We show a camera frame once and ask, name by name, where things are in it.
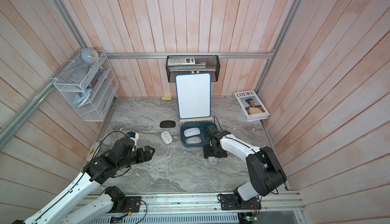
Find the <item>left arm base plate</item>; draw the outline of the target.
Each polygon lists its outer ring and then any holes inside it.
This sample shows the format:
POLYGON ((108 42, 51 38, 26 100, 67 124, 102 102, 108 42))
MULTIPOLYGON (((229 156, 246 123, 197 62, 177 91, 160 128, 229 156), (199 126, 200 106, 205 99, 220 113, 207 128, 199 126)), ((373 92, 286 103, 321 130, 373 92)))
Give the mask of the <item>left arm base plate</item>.
POLYGON ((138 213, 141 204, 141 196, 126 196, 122 190, 116 186, 107 187, 102 194, 108 194, 113 206, 109 213, 138 213))

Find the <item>light grey mouse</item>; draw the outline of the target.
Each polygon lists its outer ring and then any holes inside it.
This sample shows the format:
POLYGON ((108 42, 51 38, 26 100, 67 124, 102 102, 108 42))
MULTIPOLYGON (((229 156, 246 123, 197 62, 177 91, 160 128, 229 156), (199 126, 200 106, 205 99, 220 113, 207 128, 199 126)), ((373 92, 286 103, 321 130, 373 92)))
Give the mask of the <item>light grey mouse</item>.
POLYGON ((212 166, 215 166, 218 164, 218 158, 215 158, 215 157, 209 157, 208 158, 208 163, 212 166))

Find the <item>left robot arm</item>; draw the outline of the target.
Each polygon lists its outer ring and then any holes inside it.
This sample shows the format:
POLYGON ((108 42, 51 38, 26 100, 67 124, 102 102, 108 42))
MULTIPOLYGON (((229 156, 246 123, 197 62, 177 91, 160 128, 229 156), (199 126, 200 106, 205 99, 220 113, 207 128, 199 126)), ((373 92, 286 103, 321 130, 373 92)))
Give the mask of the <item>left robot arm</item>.
POLYGON ((77 177, 52 201, 25 221, 15 224, 58 224, 89 193, 119 170, 152 160, 155 149, 150 146, 137 147, 137 138, 123 137, 114 143, 111 150, 94 157, 77 177))

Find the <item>slim white mouse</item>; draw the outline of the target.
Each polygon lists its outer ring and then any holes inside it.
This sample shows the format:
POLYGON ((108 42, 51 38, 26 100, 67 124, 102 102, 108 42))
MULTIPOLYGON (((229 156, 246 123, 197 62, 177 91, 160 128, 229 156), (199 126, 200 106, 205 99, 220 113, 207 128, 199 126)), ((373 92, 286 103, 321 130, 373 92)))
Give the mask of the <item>slim white mouse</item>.
POLYGON ((193 137, 193 136, 197 136, 201 133, 200 129, 198 127, 192 127, 192 128, 188 128, 188 129, 185 129, 183 131, 183 134, 186 138, 190 138, 190 137, 193 137))

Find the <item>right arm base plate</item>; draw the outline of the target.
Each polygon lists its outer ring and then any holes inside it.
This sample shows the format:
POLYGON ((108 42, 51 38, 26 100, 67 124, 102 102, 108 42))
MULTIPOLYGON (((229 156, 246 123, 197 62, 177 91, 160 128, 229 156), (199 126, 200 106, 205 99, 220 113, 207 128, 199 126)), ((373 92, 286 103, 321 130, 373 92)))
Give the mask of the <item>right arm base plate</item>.
POLYGON ((222 210, 261 210, 261 202, 258 197, 243 200, 237 194, 218 194, 217 199, 222 210))

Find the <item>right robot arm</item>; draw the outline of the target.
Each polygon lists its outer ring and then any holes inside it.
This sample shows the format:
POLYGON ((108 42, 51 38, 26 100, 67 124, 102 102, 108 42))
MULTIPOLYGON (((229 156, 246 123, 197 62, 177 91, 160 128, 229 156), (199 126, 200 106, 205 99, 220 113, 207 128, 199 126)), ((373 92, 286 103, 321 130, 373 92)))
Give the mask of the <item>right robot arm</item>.
POLYGON ((278 188, 287 181, 286 174, 271 147, 259 148, 235 137, 227 130, 218 131, 212 125, 205 129, 205 137, 210 145, 204 148, 204 156, 209 164, 231 153, 246 163, 249 181, 233 190, 232 194, 219 194, 222 210, 261 208, 261 197, 279 194, 278 188))

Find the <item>silver mouse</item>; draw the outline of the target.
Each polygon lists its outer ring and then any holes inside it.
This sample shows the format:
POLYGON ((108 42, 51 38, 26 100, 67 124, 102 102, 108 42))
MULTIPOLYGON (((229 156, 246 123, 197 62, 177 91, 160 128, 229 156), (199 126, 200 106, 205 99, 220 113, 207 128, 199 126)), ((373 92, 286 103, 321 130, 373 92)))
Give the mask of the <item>silver mouse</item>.
POLYGON ((200 144, 200 143, 202 143, 202 138, 200 136, 193 136, 185 140, 185 144, 187 145, 200 144))

